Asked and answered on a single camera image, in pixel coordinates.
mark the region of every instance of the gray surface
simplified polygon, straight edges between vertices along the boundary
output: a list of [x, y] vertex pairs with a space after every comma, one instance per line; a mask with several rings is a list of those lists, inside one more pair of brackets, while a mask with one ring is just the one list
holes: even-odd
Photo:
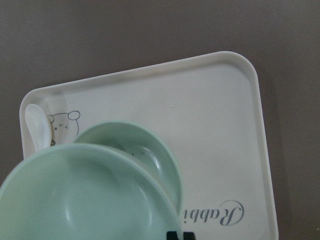
[[279, 239], [320, 239], [319, 13], [316, 0], [0, 0], [0, 183], [22, 160], [28, 91], [234, 51], [259, 77]]

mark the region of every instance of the plastic tray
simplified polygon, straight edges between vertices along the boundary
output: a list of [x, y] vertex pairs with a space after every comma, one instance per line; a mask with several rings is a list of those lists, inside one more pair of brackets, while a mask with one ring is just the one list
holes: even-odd
[[258, 77], [243, 56], [215, 52], [32, 90], [20, 106], [25, 158], [31, 103], [55, 117], [56, 144], [111, 120], [155, 132], [178, 160], [181, 224], [197, 240], [278, 239]]

